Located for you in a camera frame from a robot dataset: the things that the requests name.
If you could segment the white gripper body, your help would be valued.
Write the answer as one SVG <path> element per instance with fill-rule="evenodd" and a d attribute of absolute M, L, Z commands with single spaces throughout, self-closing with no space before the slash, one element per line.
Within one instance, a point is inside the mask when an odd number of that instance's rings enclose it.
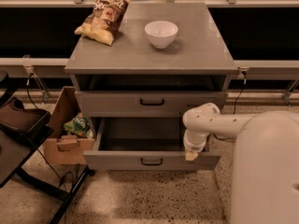
<path fill-rule="evenodd" d="M 208 133 L 196 133 L 186 129 L 183 144 L 186 150 L 194 153 L 202 152 L 206 146 Z"/>

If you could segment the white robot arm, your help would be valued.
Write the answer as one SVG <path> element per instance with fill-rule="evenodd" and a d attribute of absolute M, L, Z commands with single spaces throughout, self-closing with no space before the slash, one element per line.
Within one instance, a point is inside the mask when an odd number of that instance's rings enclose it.
<path fill-rule="evenodd" d="M 235 140 L 230 224 L 299 224 L 299 114 L 223 115 L 212 103 L 184 113 L 186 159 L 209 134 Z"/>

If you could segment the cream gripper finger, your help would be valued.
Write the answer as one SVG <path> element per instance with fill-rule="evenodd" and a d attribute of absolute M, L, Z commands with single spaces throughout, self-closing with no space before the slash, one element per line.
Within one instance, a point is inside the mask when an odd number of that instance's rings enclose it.
<path fill-rule="evenodd" d="M 186 151 L 185 152 L 185 160 L 186 161 L 194 161 L 198 157 L 197 152 Z"/>

